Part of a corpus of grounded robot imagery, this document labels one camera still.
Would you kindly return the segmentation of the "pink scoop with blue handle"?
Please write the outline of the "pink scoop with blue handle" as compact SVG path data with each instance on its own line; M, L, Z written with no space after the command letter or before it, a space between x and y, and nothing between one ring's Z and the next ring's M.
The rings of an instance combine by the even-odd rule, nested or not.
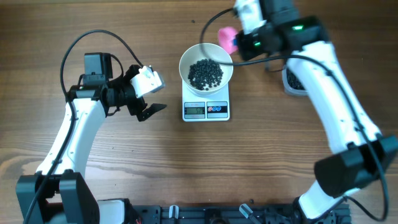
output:
M237 30L233 27L224 27L218 31L218 43L228 54L233 54L238 50L236 35Z

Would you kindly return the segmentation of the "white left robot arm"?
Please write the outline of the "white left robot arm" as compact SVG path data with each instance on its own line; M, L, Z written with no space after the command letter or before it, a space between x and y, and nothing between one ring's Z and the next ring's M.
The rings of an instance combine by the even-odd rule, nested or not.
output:
M152 67L131 65L113 77L109 53L87 53L85 72L67 92L65 116L50 152L35 174L23 175L16 194L24 223L99 223L104 217L84 176L94 138L104 120L128 108L145 121L165 105L148 105L143 96L155 93L164 80Z

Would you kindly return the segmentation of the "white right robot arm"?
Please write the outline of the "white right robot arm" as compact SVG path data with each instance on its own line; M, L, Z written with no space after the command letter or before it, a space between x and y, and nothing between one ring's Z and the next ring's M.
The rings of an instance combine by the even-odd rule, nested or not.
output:
M386 220L389 192L385 173L397 154L397 139L385 137L349 85L325 26L302 17L292 1L236 1L242 24L236 44L244 65L281 59L307 91L325 128L332 155L316 162L315 182L295 201L306 221L318 221L374 181L382 186Z

